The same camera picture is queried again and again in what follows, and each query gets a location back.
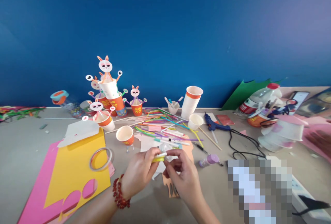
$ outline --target glitter glue bottle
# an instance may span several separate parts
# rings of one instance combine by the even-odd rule
[[[199,161],[199,165],[201,168],[205,168],[209,165],[216,164],[219,160],[216,154],[209,154],[205,159]]]

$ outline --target yellow construction paper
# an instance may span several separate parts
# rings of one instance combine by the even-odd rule
[[[108,188],[110,186],[108,167],[99,172],[92,171],[89,167],[93,153],[105,146],[103,130],[100,128],[99,133],[94,136],[59,148],[44,207],[61,199],[65,201],[69,194],[75,190],[82,193],[85,184],[91,179],[97,180],[96,192],[88,199],[81,196],[74,208],[75,210]],[[107,160],[106,151],[102,151],[95,157],[93,166],[99,168]]]

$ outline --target hand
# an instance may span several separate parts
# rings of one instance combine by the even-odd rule
[[[203,198],[198,171],[194,163],[182,149],[168,150],[167,155],[178,156],[171,162],[164,161],[166,170],[163,172],[166,178],[171,178],[175,184],[179,196],[188,206],[198,204]]]
[[[152,163],[152,160],[157,154],[161,154],[160,149],[152,147],[147,152],[135,154],[131,159],[122,178],[124,199],[130,199],[142,191],[149,181],[151,181],[153,174],[159,166],[159,162]]]

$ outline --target blue glue gun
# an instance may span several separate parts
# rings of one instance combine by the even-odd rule
[[[216,129],[220,129],[220,130],[223,130],[223,131],[230,131],[231,130],[230,126],[223,126],[223,125],[220,125],[220,124],[217,124],[217,123],[213,122],[211,120],[210,116],[207,115],[206,112],[204,112],[204,118],[206,120],[207,125],[209,126],[208,129],[210,131],[215,131]]]

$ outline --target bottle cap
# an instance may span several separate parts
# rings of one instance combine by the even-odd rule
[[[267,87],[268,87],[269,89],[275,90],[275,89],[277,89],[279,86],[280,86],[279,84],[276,84],[276,83],[270,83],[270,84],[268,84]]]

